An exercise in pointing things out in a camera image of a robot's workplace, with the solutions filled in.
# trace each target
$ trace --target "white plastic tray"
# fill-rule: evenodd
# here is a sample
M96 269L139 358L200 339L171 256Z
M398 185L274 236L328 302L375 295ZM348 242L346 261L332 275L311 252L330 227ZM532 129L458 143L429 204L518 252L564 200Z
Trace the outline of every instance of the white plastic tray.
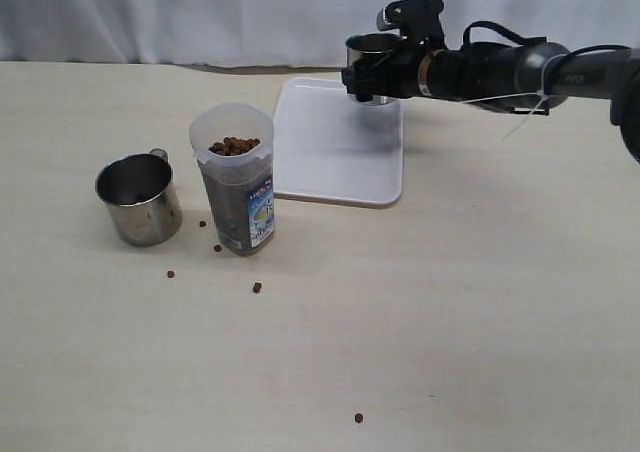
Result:
M360 105L340 81L297 77L282 89L274 125L277 196L378 207L400 197L400 101Z

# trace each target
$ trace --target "beige tabletop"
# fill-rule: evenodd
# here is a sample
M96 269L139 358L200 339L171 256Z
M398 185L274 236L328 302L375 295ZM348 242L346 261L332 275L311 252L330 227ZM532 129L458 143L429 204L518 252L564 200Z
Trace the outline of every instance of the beige tabletop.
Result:
M503 140L520 117L412 99L395 206L278 200L260 254L216 253L189 123L294 76L0 64L0 450L637 450L640 164L609 104ZM153 147L185 219L137 250L94 180Z

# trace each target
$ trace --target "metal mug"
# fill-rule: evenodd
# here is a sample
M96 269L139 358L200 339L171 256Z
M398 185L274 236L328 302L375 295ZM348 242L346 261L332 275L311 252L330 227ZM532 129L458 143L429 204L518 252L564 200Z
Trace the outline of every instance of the metal mug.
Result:
M398 45L402 37L389 32L375 32L372 34L352 35L347 39L345 45L347 47L347 67L364 55L381 55L389 52ZM374 95L372 100L360 102L356 99L355 94L348 94L349 97L359 104L364 105L385 105L395 102L396 98Z
M173 169L162 149L110 163L98 174L95 189L118 235L130 245L160 244L182 225Z

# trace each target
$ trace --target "kibble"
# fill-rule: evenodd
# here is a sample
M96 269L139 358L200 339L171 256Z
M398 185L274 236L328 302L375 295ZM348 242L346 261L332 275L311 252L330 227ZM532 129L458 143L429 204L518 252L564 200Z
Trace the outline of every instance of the kibble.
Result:
M260 145L260 139L238 139L236 137L225 137L222 142L216 142L209 150L217 155L235 157L246 154Z

